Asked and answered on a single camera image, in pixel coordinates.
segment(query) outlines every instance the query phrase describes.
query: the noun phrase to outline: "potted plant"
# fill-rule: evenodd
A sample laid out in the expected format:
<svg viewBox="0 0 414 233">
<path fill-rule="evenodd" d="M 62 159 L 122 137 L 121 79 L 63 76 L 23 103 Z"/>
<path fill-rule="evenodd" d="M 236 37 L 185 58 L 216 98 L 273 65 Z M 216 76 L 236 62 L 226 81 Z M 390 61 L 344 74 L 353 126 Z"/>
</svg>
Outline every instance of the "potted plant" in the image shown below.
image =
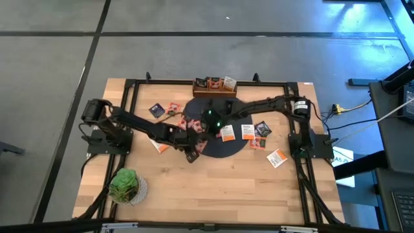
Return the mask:
<svg viewBox="0 0 414 233">
<path fill-rule="evenodd" d="M 147 195 L 147 182 L 134 170 L 121 168 L 109 185 L 109 196 L 118 204 L 137 204 Z"/>
</svg>

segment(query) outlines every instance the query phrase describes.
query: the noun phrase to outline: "wooden table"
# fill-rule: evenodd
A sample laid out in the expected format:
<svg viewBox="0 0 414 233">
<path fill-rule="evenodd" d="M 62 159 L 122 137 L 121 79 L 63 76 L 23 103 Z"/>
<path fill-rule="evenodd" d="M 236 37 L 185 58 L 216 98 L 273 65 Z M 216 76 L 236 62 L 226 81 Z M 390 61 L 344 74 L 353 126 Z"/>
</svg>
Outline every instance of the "wooden table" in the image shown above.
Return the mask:
<svg viewBox="0 0 414 233">
<path fill-rule="evenodd" d="M 125 79 L 110 78 L 103 98 L 120 105 Z M 301 96 L 316 104 L 312 83 L 298 83 Z M 237 88 L 243 101 L 261 100 L 284 94 L 281 87 Z M 131 104 L 131 95 L 126 109 Z M 155 103 L 167 107 L 171 101 L 185 104 L 192 99 L 190 85 L 140 84 L 135 114 L 156 122 L 148 109 Z M 304 224 L 298 178 L 290 157 L 287 135 L 289 122 L 281 113 L 252 115 L 253 123 L 264 120 L 273 131 L 267 137 L 266 150 L 254 150 L 249 144 L 235 155 L 224 159 L 200 156 L 187 162 L 183 152 L 169 148 L 159 154 L 146 134 L 134 132 L 131 153 L 125 167 L 136 170 L 148 183 L 144 201 L 118 207 L 117 220 L 201 223 Z M 167 120 L 176 124 L 179 116 Z M 312 111 L 311 127 L 323 133 L 322 123 Z M 280 149 L 287 157 L 274 168 L 266 156 Z M 318 193 L 339 220 L 344 220 L 338 189 L 331 166 L 322 159 L 313 159 Z M 98 155 L 85 167 L 73 217 L 84 213 L 99 194 L 104 183 L 108 155 Z M 313 203 L 308 194 L 310 218 L 315 221 Z M 109 214 L 107 201 L 104 216 Z"/>
</svg>

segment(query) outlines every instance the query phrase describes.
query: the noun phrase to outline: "plant pot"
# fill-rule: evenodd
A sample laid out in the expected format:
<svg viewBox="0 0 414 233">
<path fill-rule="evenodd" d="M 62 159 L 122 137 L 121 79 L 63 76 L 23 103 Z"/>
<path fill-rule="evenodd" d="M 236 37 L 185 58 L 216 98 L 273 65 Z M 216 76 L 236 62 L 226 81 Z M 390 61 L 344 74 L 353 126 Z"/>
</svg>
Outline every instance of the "plant pot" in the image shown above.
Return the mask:
<svg viewBox="0 0 414 233">
<path fill-rule="evenodd" d="M 148 193 L 147 181 L 138 175 L 136 179 L 138 180 L 138 183 L 139 183 L 138 192 L 136 193 L 136 195 L 127 203 L 121 203 L 113 199 L 115 203 L 120 204 L 120 205 L 136 205 L 140 203 L 142 200 L 144 200 L 144 198 L 147 196 L 147 193 Z"/>
</svg>

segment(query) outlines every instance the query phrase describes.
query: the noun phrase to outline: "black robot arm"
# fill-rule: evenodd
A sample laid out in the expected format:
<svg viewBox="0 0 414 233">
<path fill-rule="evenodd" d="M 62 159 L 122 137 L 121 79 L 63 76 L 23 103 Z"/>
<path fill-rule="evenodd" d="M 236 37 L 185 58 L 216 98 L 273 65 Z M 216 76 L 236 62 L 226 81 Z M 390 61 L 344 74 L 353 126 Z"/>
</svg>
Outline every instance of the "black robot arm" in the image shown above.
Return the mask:
<svg viewBox="0 0 414 233">
<path fill-rule="evenodd" d="M 288 108 L 292 103 L 294 103 L 293 111 Z M 299 123 L 301 140 L 298 142 L 298 148 L 307 149 L 314 146 L 314 133 L 309 125 L 311 101 L 305 97 L 282 95 L 253 102 L 229 100 L 224 103 L 221 111 L 214 109 L 210 102 L 209 108 L 202 113 L 202 120 L 207 125 L 207 132 L 215 135 L 229 120 L 238 120 L 251 114 L 271 111 L 280 112 Z"/>
<path fill-rule="evenodd" d="M 189 162 L 193 162 L 199 154 L 195 149 L 198 141 L 194 129 L 183 130 L 172 124 L 152 123 L 120 107 L 112 106 L 107 100 L 92 99 L 87 102 L 81 119 L 89 126 L 98 126 L 106 135 L 106 141 L 113 146 L 121 146 L 124 140 L 125 127 L 133 128 L 148 135 L 155 142 L 184 151 Z"/>
</svg>

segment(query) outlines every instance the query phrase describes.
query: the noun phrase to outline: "concrete floor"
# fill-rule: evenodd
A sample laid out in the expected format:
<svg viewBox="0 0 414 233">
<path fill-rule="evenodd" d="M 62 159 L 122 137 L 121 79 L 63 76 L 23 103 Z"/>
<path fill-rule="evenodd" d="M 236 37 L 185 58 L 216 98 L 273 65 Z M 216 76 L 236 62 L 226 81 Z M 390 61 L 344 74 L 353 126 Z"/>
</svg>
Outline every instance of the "concrete floor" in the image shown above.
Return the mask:
<svg viewBox="0 0 414 233">
<path fill-rule="evenodd" d="M 412 23 L 407 23 L 399 0 L 387 3 L 409 45 L 414 45 L 412 33 L 405 33 Z M 0 31 L 94 31 L 103 5 L 104 0 L 1 1 Z M 393 31 L 379 3 L 306 0 L 112 0 L 103 30 Z M 9 153 L 0 157 L 0 225 L 30 221 L 91 41 L 91 37 L 0 37 L 0 140 L 27 150 L 23 157 Z M 369 99 L 367 88 L 347 86 L 349 78 L 385 78 L 407 62 L 401 44 L 389 39 L 100 38 L 45 221 L 71 218 L 87 148 L 77 125 L 86 101 L 102 96 L 108 78 L 144 78 L 149 71 L 154 79 L 251 80 L 258 72 L 266 81 L 314 82 L 320 107 L 326 111 L 333 103 L 352 107 Z M 374 117 L 369 105 L 334 117 L 329 125 Z M 335 131 L 333 136 L 362 126 Z M 377 127 L 340 146 L 356 153 L 382 149 Z M 343 209 L 348 223 L 378 228 L 373 207 L 343 203 Z"/>
</svg>

